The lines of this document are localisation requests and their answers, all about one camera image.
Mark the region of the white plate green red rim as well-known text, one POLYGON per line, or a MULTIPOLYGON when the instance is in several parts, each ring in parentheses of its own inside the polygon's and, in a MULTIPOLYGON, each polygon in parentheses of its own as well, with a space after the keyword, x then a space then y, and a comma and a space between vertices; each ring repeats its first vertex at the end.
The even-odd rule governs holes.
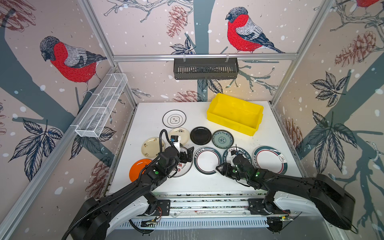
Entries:
POLYGON ((256 169, 266 169, 284 175, 288 170, 285 156, 277 149, 260 146, 254 150, 252 164, 256 169))

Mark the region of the white plate green band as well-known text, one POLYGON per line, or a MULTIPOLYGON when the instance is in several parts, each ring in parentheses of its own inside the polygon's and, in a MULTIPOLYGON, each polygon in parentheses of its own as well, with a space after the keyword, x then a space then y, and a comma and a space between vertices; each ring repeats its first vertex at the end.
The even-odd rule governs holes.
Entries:
POLYGON ((214 148, 199 148, 193 157, 193 163, 198 172, 204 175, 214 175, 216 167, 223 164, 221 154, 214 148))

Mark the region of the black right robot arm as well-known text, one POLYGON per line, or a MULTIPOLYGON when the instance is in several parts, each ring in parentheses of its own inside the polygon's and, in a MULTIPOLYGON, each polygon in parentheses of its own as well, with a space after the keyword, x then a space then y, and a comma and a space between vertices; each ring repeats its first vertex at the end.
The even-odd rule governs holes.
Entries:
POLYGON ((217 166, 216 171, 237 183, 246 181, 246 187, 267 192, 261 201, 249 200, 248 210, 253 215, 288 215, 289 209, 275 204, 275 194, 284 192, 314 203, 322 217, 337 228, 353 229, 355 198, 325 175, 299 178, 276 174, 266 169, 254 168, 242 155, 236 156, 231 164, 217 166))

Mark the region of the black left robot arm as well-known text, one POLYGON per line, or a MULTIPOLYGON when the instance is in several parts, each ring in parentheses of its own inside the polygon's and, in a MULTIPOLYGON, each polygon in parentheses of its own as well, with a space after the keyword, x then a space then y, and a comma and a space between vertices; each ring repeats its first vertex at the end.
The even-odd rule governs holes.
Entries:
POLYGON ((177 171, 179 163, 192 162, 193 152, 193 147, 186 152, 168 147, 140 171, 137 180, 99 200, 86 200, 62 238, 104 240, 121 223, 155 212, 158 199, 152 191, 177 171))

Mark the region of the white plate red green characters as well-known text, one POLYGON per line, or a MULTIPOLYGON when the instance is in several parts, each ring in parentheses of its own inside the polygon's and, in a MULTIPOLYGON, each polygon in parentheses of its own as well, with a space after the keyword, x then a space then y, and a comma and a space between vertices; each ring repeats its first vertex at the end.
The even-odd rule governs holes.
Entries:
POLYGON ((187 162, 187 163, 178 163, 178 165, 176 166, 175 169, 173 169, 171 171, 171 173, 169 174, 169 177, 174 177, 174 178, 178 178, 178 177, 182 177, 184 176, 186 173, 189 172, 189 170, 191 169, 192 167, 192 162, 187 162))

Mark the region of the white plate green lettered rim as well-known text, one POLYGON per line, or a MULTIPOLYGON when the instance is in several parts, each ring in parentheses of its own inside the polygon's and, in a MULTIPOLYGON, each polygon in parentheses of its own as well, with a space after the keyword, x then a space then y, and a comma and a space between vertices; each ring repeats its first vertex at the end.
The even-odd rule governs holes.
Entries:
POLYGON ((239 173, 254 169, 251 155, 241 147, 226 149, 223 153, 223 161, 236 167, 239 173))

